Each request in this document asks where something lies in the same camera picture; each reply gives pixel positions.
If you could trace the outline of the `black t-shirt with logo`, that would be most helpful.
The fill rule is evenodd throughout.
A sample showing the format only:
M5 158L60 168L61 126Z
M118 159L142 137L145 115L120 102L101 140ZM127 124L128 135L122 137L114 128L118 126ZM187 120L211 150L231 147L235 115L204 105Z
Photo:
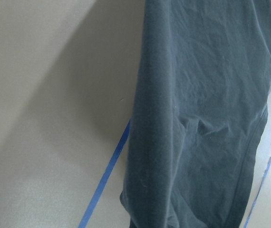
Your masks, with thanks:
M271 0L148 0L120 201L132 228L237 228L271 91Z

